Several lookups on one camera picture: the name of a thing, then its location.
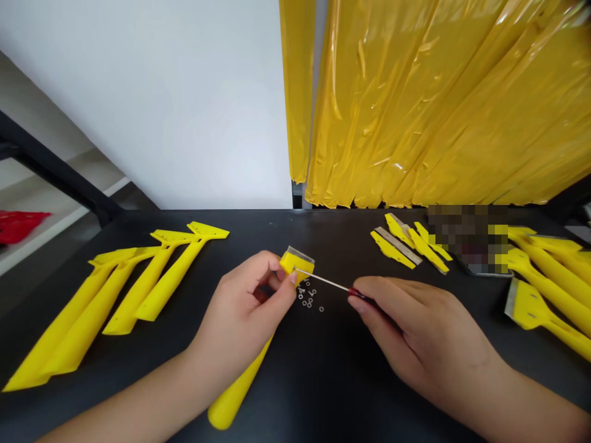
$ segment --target right hand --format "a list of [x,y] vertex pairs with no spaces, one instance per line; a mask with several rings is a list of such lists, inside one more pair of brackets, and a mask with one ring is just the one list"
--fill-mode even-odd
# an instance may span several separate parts
[[456,420],[470,426],[468,417],[514,377],[515,371],[453,294],[390,277],[362,277],[353,286],[373,298],[401,329],[360,298],[348,298],[394,372]]

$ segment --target forearm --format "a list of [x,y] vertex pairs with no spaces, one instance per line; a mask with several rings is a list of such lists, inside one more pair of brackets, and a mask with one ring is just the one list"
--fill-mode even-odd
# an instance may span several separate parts
[[507,367],[501,384],[463,421],[491,443],[581,443],[589,415],[534,380]]
[[181,353],[40,441],[166,441],[215,399],[217,388],[203,372],[199,362]]

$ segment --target plastic strip curtain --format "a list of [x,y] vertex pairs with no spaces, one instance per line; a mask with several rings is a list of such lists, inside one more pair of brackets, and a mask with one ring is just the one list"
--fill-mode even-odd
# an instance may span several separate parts
[[316,0],[279,0],[289,173],[306,181],[312,126],[312,68]]
[[330,1],[306,199],[547,202],[591,172],[589,15],[560,0]]

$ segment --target white shelf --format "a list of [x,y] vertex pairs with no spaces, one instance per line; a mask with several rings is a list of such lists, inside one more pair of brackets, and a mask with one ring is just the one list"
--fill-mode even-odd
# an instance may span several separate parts
[[[81,154],[68,164],[108,196],[129,183],[98,149]],[[22,242],[0,251],[0,276],[88,212],[37,175],[0,190],[0,209],[52,213]]]

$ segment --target red plastic part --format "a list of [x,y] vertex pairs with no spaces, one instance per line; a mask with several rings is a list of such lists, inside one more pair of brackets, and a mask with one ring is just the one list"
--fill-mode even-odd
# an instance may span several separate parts
[[0,244],[22,241],[51,213],[0,210]]

